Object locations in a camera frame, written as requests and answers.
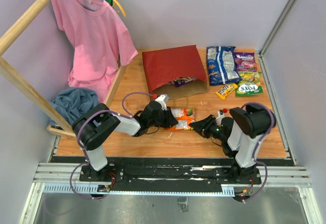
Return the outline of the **orange snack packet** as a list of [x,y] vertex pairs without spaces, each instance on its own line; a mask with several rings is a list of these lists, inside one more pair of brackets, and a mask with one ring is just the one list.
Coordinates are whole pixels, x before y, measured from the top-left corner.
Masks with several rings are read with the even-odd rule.
[[195,122],[196,120],[196,109],[193,108],[172,108],[172,115],[178,121],[177,125],[172,126],[171,128],[166,128],[165,130],[169,131],[186,131],[192,130],[190,123]]

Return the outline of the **yellow M&M's packet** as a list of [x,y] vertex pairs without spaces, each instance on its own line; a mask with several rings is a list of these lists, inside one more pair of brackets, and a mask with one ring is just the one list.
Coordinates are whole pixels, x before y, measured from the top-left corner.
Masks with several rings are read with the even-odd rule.
[[222,100],[225,100],[226,97],[228,97],[237,88],[238,88],[238,85],[235,83],[226,84],[221,89],[219,89],[217,92],[215,92],[215,94]]

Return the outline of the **red paper bag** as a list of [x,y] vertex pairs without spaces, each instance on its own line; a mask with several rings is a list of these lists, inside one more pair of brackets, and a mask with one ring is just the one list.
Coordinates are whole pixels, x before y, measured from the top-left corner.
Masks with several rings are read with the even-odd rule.
[[[149,93],[167,94],[170,99],[207,93],[207,75],[196,45],[144,51],[142,59]],[[171,81],[180,77],[196,80],[177,88]]]

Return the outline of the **blue Doritos chip bag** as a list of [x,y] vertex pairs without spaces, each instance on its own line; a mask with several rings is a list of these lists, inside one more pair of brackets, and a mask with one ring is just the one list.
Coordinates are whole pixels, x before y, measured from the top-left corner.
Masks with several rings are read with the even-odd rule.
[[241,81],[241,77],[236,71],[234,50],[234,46],[209,46],[206,48],[206,64],[210,86]]

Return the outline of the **green snack packet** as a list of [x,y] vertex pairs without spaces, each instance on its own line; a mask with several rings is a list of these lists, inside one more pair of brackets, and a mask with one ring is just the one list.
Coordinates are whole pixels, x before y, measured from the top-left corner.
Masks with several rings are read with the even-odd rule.
[[236,97],[253,96],[263,93],[260,82],[261,72],[239,71],[241,81],[237,84]]

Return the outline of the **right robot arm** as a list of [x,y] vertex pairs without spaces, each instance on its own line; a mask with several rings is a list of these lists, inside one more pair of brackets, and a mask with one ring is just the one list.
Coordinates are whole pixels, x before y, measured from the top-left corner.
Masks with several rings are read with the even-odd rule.
[[203,138],[221,142],[224,154],[234,159],[230,171],[223,177],[243,183],[254,174],[261,144],[276,123],[276,116],[270,109],[250,102],[242,107],[221,109],[217,116],[209,115],[190,123],[190,127]]

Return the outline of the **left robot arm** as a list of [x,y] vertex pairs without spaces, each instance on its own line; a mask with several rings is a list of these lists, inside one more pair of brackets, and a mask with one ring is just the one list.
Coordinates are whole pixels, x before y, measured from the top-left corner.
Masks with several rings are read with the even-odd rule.
[[108,165],[103,144],[113,132],[139,137],[146,134],[151,127],[171,128],[178,124],[171,108],[164,102],[151,101],[143,110],[128,117],[110,110],[100,103],[72,124],[86,157],[82,171],[92,180],[104,181],[114,171]]

